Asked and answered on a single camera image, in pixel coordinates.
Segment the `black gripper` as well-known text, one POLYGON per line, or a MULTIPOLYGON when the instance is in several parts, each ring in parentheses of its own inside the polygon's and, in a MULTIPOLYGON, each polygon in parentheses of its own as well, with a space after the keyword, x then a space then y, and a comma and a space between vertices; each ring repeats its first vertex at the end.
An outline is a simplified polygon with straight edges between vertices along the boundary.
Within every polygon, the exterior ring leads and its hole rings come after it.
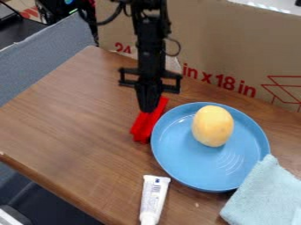
POLYGON ((162 91, 179 94, 181 79, 179 73, 166 70, 166 41, 158 43, 137 42, 138 67, 119 68, 119 85, 133 87, 135 85, 139 108, 145 113, 155 110, 161 101, 162 91), (157 84, 151 87, 151 102, 149 86, 126 78, 126 75, 135 75, 146 80, 153 80, 157 84), (175 84, 158 83, 162 78, 174 79, 175 84))

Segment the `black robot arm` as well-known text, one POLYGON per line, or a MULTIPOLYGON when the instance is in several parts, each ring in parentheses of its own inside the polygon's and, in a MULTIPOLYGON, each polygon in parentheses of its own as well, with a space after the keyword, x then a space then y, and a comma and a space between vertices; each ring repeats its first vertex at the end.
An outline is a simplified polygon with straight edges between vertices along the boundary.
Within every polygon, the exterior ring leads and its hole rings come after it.
POLYGON ((182 75, 166 70, 166 39, 170 35, 167 0, 130 0, 131 21, 138 37, 138 68, 121 68, 119 85, 137 91, 139 108, 151 113, 162 92, 179 94, 182 75))

